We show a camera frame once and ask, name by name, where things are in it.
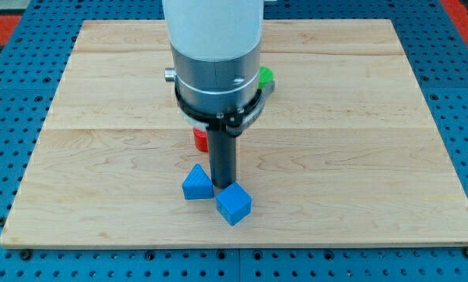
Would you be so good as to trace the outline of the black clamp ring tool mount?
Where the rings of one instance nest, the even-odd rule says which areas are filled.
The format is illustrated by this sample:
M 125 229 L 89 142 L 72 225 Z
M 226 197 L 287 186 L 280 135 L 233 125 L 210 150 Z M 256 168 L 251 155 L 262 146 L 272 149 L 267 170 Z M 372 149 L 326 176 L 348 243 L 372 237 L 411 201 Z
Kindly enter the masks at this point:
M 258 89 L 254 98 L 245 106 L 231 113 L 205 114 L 193 109 L 178 94 L 175 89 L 175 97 L 179 112 L 194 128 L 202 131 L 221 131 L 230 137 L 240 136 L 261 115 L 266 99 L 273 93 L 275 81 L 270 81 L 262 89 Z

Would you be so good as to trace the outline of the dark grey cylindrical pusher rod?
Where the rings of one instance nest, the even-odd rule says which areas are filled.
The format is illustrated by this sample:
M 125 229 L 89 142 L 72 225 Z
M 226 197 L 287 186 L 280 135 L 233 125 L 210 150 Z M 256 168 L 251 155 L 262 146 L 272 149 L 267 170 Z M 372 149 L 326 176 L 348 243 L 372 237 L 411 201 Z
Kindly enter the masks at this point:
M 223 131 L 207 131 L 212 183 L 224 189 L 236 181 L 236 139 Z

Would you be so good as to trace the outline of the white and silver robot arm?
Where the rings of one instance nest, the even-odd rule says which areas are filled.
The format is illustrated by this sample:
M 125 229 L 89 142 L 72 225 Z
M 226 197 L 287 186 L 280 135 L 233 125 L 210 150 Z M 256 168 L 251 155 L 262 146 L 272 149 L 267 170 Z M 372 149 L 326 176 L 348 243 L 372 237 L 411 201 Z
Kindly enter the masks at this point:
M 163 0 L 180 113 L 207 133 L 217 188 L 236 181 L 236 139 L 261 115 L 274 88 L 260 86 L 264 3 L 257 0 Z

